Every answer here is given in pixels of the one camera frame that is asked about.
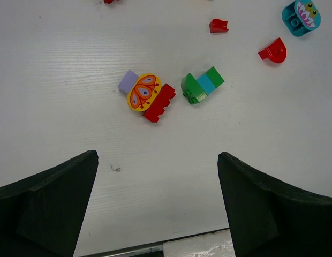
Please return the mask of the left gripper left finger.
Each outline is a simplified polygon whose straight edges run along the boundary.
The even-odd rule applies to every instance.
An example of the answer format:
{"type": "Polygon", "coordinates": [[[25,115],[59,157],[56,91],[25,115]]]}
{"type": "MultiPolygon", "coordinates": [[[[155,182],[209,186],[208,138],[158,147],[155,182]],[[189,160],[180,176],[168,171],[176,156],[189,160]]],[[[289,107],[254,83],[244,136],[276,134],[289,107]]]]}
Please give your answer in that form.
{"type": "Polygon", "coordinates": [[[73,256],[98,164],[88,150],[0,187],[0,256],[73,256]]]}

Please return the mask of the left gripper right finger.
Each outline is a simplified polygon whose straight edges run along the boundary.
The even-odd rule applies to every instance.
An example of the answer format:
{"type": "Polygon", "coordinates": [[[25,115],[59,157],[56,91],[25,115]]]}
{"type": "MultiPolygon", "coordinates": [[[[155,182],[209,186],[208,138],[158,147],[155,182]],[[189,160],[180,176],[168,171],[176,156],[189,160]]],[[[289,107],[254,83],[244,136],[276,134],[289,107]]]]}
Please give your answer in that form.
{"type": "Polygon", "coordinates": [[[218,176],[236,256],[332,256],[332,198],[222,152],[218,176]]]}

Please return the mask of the green blue brick stack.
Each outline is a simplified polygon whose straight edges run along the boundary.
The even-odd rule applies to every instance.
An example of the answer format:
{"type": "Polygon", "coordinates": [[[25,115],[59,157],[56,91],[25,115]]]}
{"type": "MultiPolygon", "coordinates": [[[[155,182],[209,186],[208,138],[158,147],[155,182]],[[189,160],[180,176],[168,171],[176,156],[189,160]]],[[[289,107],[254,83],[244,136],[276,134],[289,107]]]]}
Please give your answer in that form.
{"type": "Polygon", "coordinates": [[[224,83],[223,77],[215,67],[211,67],[200,77],[188,73],[181,81],[183,96],[191,104],[198,104],[224,83]]]}

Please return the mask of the lilac yellow red brick stack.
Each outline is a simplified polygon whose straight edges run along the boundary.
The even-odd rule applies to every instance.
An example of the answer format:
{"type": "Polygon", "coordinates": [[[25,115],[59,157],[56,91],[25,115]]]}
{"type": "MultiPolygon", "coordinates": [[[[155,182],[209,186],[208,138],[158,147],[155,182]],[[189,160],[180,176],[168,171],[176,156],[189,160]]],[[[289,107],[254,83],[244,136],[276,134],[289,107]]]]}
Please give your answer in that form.
{"type": "Polygon", "coordinates": [[[118,90],[127,95],[127,105],[151,123],[157,123],[165,108],[176,96],[176,91],[168,84],[162,84],[153,73],[138,75],[128,70],[118,84],[118,90]]]}

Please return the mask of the red arch brick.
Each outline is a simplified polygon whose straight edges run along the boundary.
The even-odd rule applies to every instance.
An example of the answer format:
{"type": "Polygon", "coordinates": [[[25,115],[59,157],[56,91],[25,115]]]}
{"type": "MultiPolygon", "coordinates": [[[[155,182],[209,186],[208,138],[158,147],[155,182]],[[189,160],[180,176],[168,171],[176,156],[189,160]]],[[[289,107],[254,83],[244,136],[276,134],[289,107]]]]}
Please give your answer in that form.
{"type": "Polygon", "coordinates": [[[270,45],[259,51],[258,54],[262,60],[269,59],[275,64],[280,64],[283,63],[286,59],[287,49],[284,42],[279,37],[270,45]]]}

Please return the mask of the small red slope brick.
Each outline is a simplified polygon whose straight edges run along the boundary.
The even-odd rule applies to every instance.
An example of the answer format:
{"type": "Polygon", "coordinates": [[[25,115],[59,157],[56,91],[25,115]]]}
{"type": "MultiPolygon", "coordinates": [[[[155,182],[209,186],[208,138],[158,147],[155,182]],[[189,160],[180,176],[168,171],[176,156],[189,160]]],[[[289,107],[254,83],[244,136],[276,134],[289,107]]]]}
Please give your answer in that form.
{"type": "Polygon", "coordinates": [[[224,21],[221,19],[213,19],[209,23],[209,31],[210,33],[227,33],[228,29],[228,21],[224,21]]]}

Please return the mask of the teal oval flower brick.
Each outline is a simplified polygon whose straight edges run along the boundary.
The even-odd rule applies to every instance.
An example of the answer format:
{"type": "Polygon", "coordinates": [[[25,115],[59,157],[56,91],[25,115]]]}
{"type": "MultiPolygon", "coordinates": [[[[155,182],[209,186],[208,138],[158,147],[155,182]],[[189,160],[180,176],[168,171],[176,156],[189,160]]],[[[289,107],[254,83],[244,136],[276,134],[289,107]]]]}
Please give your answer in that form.
{"type": "Polygon", "coordinates": [[[321,24],[321,15],[313,1],[296,0],[282,10],[282,21],[295,37],[316,30],[321,24]]]}

